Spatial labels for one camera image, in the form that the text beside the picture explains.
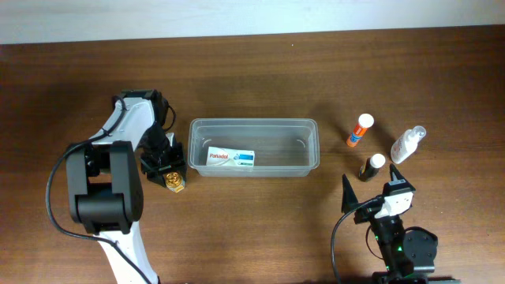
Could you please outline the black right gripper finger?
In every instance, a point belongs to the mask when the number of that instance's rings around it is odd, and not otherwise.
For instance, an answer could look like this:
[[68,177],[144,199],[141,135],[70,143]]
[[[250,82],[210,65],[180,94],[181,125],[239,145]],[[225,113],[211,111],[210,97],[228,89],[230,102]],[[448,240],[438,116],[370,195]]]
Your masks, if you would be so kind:
[[349,179],[344,174],[342,176],[342,206],[341,212],[347,214],[357,208],[358,199],[355,192],[350,184]]
[[391,177],[390,185],[394,187],[394,190],[415,191],[412,184],[399,172],[393,163],[389,166],[389,171]]

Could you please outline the small gold-lidded jar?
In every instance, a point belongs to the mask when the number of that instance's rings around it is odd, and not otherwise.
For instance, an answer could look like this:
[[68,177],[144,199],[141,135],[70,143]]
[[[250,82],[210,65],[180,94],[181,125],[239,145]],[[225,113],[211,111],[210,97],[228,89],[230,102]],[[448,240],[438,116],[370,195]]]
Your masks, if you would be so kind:
[[185,188],[185,180],[178,172],[170,172],[164,175],[165,185],[172,192],[180,192]]

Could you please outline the white spray bottle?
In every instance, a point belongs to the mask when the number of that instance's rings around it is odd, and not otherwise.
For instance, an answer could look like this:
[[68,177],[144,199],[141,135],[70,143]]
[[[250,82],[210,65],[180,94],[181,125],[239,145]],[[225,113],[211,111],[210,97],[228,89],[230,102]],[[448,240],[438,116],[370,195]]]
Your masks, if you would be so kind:
[[395,164],[402,163],[417,150],[419,142],[426,136],[426,129],[417,125],[407,129],[392,145],[391,160]]

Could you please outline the white Panadol medicine box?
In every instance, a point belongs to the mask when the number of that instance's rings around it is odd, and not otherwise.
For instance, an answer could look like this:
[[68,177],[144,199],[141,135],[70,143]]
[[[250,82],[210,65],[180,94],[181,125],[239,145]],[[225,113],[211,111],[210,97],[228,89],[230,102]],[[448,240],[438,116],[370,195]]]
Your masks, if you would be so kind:
[[255,158],[255,152],[250,150],[209,147],[206,165],[252,167]]

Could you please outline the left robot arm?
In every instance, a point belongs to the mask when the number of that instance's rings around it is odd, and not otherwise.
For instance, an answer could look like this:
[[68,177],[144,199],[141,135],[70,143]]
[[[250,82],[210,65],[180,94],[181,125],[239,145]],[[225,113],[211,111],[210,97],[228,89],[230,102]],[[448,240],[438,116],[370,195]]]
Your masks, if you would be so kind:
[[142,178],[183,189],[183,145],[166,122],[173,107],[162,93],[125,90],[112,99],[101,130],[65,154],[69,213],[100,244],[119,283],[158,283],[140,233]]

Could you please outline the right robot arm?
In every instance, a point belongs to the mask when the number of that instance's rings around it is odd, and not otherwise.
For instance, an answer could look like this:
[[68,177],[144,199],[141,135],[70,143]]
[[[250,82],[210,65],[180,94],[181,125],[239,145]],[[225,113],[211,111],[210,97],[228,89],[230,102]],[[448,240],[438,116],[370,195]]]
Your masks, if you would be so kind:
[[438,237],[419,227],[405,228],[401,215],[412,205],[416,189],[395,165],[389,166],[391,180],[384,184],[378,196],[360,203],[347,176],[342,177],[343,217],[354,215],[356,224],[367,222],[380,249],[385,272],[372,274],[373,283],[427,283],[435,271]]

